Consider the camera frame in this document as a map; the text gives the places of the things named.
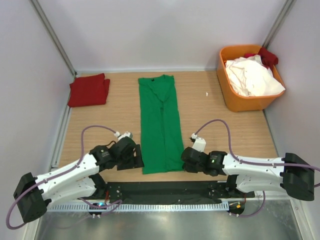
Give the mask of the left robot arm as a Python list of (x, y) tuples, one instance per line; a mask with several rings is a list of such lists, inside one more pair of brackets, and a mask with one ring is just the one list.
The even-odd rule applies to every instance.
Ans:
[(107, 184), (100, 175), (105, 170), (142, 168), (141, 147), (130, 137), (112, 145), (98, 145), (62, 168), (38, 176), (26, 173), (13, 193), (23, 223), (42, 217), (48, 208), (78, 198), (101, 200)]

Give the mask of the green t-shirt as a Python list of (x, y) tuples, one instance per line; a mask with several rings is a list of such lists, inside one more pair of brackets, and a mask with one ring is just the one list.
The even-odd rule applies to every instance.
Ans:
[(142, 173), (182, 171), (184, 145), (174, 77), (139, 78), (138, 84)]

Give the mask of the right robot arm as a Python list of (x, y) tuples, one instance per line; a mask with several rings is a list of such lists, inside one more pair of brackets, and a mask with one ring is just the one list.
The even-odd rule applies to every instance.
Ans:
[(313, 201), (315, 169), (294, 153), (284, 157), (254, 158), (224, 151), (208, 154), (187, 147), (181, 155), (183, 169), (210, 176), (227, 176), (225, 192), (231, 198), (256, 191), (285, 192), (290, 197)]

